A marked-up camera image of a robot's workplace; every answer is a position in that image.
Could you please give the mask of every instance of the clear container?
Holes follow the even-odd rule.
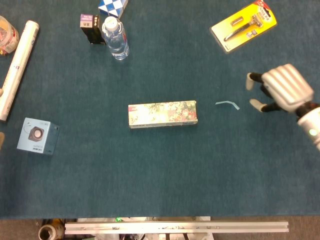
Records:
[[[129,55],[129,45],[123,23],[114,16],[108,16],[102,24],[102,32],[115,59],[125,59]]]
[[[16,50],[19,43],[18,31],[2,16],[0,16],[0,55],[6,55]]]

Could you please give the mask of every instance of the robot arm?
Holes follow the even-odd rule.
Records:
[[[320,151],[320,105],[311,102],[314,91],[298,70],[291,64],[286,64],[271,69],[260,77],[257,77],[257,73],[249,73],[246,82],[248,90],[253,88],[254,81],[263,84],[262,90],[274,99],[274,104],[279,109],[297,115],[298,125]],[[256,99],[251,99],[250,102],[263,112],[263,106],[266,104]]]

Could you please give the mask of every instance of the yellow blister pack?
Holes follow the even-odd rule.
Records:
[[[228,53],[277,25],[274,13],[263,0],[256,0],[210,30]]]

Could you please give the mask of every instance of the white tube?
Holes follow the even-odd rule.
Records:
[[[3,93],[0,96],[0,120],[6,121],[11,105],[15,99],[19,83],[24,74],[32,47],[39,30],[38,23],[27,21],[12,59],[8,74],[2,87]]]

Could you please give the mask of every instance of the rubik's cube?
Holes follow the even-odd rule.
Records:
[[[127,6],[128,0],[101,0],[99,10],[101,13],[120,18]]]

